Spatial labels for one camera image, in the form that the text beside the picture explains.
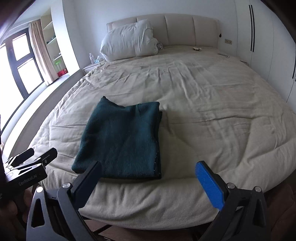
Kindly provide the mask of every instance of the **metal screw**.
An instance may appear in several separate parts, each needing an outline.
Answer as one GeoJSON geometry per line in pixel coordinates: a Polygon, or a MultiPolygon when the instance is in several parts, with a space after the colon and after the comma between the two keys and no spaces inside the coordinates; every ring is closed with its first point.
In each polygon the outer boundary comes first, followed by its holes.
{"type": "Polygon", "coordinates": [[[255,187],[255,191],[256,191],[256,192],[261,192],[262,189],[261,189],[261,187],[258,187],[258,186],[257,186],[257,187],[255,187]]]}
{"type": "Polygon", "coordinates": [[[40,193],[43,191],[43,187],[37,187],[36,192],[40,193]]]}
{"type": "Polygon", "coordinates": [[[65,188],[65,189],[67,189],[67,188],[69,188],[71,186],[71,183],[64,183],[63,184],[63,188],[65,188]]]}
{"type": "Polygon", "coordinates": [[[227,183],[227,187],[229,189],[234,189],[235,188],[235,185],[233,183],[227,183]]]}

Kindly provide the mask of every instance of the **wardrobe door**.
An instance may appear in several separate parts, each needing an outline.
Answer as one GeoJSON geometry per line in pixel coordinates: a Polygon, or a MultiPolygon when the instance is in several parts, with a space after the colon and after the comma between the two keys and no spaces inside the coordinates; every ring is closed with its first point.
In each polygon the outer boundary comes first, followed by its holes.
{"type": "Polygon", "coordinates": [[[250,0],[235,0],[237,9],[237,57],[251,64],[253,44],[253,22],[250,0]]]}
{"type": "Polygon", "coordinates": [[[296,47],[288,30],[274,13],[272,13],[272,23],[274,27],[274,51],[268,83],[287,101],[296,77],[296,47]]]}
{"type": "Polygon", "coordinates": [[[268,79],[274,48],[272,11],[260,0],[250,0],[253,20],[251,68],[268,79]]]}
{"type": "Polygon", "coordinates": [[[292,86],[287,103],[292,108],[292,110],[296,113],[296,83],[295,83],[295,81],[293,82],[293,86],[292,86]]]}

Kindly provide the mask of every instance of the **bed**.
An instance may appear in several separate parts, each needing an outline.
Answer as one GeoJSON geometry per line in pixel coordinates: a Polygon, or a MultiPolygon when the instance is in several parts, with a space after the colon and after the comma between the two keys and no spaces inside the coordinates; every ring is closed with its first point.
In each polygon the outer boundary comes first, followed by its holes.
{"type": "Polygon", "coordinates": [[[76,178],[71,166],[80,138],[103,96],[123,106],[160,103],[162,178],[101,179],[80,209],[85,217],[154,230],[210,222],[217,210],[195,177],[200,160],[239,188],[267,191],[288,177],[296,168],[296,115],[251,68],[218,55],[218,21],[159,14],[113,22],[108,30],[144,18],[151,19],[164,50],[102,63],[67,92],[30,144],[35,157],[51,147],[58,151],[42,185],[59,188],[76,178]]]}

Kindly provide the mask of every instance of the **electrical socket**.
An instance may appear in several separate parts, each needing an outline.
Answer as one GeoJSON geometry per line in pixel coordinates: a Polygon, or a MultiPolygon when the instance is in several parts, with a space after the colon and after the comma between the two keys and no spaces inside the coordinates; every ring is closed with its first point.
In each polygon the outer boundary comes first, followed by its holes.
{"type": "Polygon", "coordinates": [[[232,40],[225,39],[225,43],[226,43],[226,44],[232,44],[232,40]]]}

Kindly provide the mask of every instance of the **plastic bottle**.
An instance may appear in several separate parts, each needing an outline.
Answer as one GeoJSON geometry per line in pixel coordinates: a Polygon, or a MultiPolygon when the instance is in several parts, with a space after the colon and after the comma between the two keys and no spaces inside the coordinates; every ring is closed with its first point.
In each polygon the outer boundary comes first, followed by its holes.
{"type": "Polygon", "coordinates": [[[89,54],[89,58],[91,59],[91,63],[94,64],[94,56],[92,55],[92,53],[89,54]]]}

